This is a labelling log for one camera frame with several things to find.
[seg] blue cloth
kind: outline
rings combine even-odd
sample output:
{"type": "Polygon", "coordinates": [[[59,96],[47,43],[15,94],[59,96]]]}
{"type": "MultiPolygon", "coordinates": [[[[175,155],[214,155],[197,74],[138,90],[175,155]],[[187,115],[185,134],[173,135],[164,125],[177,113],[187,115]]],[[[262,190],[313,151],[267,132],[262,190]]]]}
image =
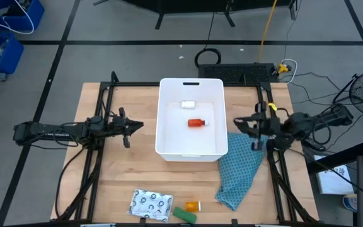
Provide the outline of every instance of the blue cloth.
{"type": "Polygon", "coordinates": [[[235,211],[253,184],[265,156],[267,137],[262,136],[262,151],[252,151],[255,139],[247,134],[228,132],[228,153],[219,158],[221,187],[215,199],[235,211]]]}

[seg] wooden table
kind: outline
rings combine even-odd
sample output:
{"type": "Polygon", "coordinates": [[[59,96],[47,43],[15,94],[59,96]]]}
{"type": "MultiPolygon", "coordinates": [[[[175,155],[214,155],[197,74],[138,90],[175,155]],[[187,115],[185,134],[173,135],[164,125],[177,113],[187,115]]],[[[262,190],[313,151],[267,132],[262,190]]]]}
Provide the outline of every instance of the wooden table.
{"type": "MultiPolygon", "coordinates": [[[[85,83],[75,121],[84,121],[93,116],[99,83],[85,83]]],[[[229,132],[238,132],[233,124],[235,117],[249,116],[258,102],[255,88],[225,87],[226,117],[229,132]]],[[[214,198],[221,182],[218,162],[212,163],[175,163],[166,162],[155,152],[156,114],[158,108],[159,87],[116,87],[112,110],[118,113],[124,107],[132,120],[144,122],[144,127],[130,137],[131,148],[123,147],[122,137],[106,139],[100,181],[96,196],[93,222],[137,223],[139,217],[127,214],[134,189],[146,189],[175,196],[173,207],[184,207],[186,201],[202,203],[202,212],[197,213],[197,223],[228,224],[231,219],[245,223],[277,223],[277,211],[266,158],[257,171],[253,186],[236,211],[231,211],[214,198]]],[[[286,84],[272,84],[274,102],[278,107],[293,112],[291,99],[286,84]]],[[[286,119],[285,112],[277,115],[286,119]]],[[[301,144],[295,142],[293,149],[302,151],[301,144]]],[[[66,160],[74,156],[79,148],[69,148],[66,160]]],[[[72,202],[79,191],[86,152],[75,159],[66,170],[61,183],[59,211],[72,202]]],[[[291,189],[303,207],[312,217],[318,219],[312,188],[304,157],[285,152],[291,189]]],[[[286,197],[281,191],[285,219],[289,220],[286,197]]],[[[86,216],[87,206],[83,206],[86,216]]],[[[171,216],[170,223],[181,220],[171,216]]]]}

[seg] blue container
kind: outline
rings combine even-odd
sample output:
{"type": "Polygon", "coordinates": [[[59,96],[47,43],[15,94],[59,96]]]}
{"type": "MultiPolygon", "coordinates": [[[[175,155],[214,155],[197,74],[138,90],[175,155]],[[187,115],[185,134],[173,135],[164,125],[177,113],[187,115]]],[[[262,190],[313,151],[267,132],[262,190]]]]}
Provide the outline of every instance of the blue container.
{"type": "Polygon", "coordinates": [[[9,39],[0,58],[0,73],[12,74],[18,66],[23,46],[10,33],[0,33],[0,45],[9,39]]]}
{"type": "MultiPolygon", "coordinates": [[[[0,9],[6,8],[10,6],[11,4],[16,4],[14,0],[0,0],[0,9]]],[[[35,27],[35,30],[37,29],[38,25],[40,24],[40,20],[42,19],[42,16],[44,14],[44,7],[42,6],[42,3],[40,3],[39,0],[32,0],[30,3],[30,6],[27,10],[27,13],[32,19],[33,25],[35,27]]],[[[29,18],[24,16],[6,16],[5,21],[7,24],[9,24],[9,27],[16,30],[16,31],[31,31],[32,30],[32,24],[29,21],[29,18]]],[[[0,25],[6,26],[3,17],[0,16],[0,25]]],[[[8,30],[6,28],[3,28],[0,26],[0,31],[8,30]]]]}

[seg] green object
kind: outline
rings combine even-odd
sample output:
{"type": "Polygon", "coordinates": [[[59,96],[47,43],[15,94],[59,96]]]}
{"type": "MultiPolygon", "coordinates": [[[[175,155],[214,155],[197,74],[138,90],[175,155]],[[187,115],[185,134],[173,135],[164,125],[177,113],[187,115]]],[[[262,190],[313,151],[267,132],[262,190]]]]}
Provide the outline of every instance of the green object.
{"type": "Polygon", "coordinates": [[[180,207],[175,207],[175,209],[173,210],[173,215],[185,220],[190,224],[195,224],[195,221],[197,220],[197,216],[195,214],[193,214],[192,212],[187,212],[180,207]]]}

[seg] orange object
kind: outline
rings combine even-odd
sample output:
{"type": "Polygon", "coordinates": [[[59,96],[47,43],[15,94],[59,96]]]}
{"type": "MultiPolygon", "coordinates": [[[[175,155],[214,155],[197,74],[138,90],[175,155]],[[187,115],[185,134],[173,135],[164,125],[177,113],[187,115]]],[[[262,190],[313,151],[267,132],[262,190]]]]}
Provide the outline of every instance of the orange object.
{"type": "Polygon", "coordinates": [[[189,127],[201,127],[204,125],[208,125],[208,123],[201,119],[189,119],[188,120],[188,126],[189,127]]]}
{"type": "Polygon", "coordinates": [[[200,201],[186,202],[186,211],[188,212],[201,211],[201,202],[200,201]]]}

